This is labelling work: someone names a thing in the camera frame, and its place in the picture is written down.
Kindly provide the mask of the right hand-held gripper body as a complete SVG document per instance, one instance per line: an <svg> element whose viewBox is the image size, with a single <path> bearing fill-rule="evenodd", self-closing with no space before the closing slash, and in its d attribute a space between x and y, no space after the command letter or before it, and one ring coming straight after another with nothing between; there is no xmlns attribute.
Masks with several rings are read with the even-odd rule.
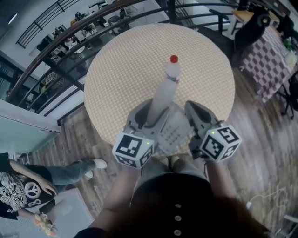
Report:
<svg viewBox="0 0 298 238"><path fill-rule="evenodd" d="M193 159L224 161L233 156L242 139L232 125L224 122L211 126L202 135L194 136L189 149Z"/></svg>

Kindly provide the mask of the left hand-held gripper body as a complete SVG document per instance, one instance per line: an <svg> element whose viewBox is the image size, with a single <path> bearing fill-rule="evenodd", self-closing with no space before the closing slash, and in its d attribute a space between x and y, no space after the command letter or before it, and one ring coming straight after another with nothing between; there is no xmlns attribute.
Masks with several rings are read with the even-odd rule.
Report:
<svg viewBox="0 0 298 238"><path fill-rule="evenodd" d="M165 125L157 120L153 127L144 125L136 128L129 125L128 118L112 149L116 161L132 168L142 168L156 151L163 150L162 131Z"/></svg>

